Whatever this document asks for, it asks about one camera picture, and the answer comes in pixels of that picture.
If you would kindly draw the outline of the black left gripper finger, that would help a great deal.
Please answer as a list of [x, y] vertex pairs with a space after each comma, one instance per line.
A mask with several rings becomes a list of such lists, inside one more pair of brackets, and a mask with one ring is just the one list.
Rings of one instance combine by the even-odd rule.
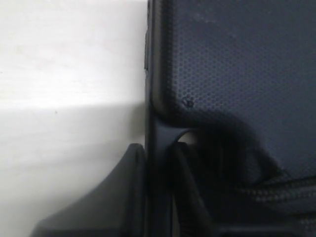
[[146, 207], [143, 146], [130, 144], [111, 173], [87, 195], [40, 221], [33, 237], [142, 237]]

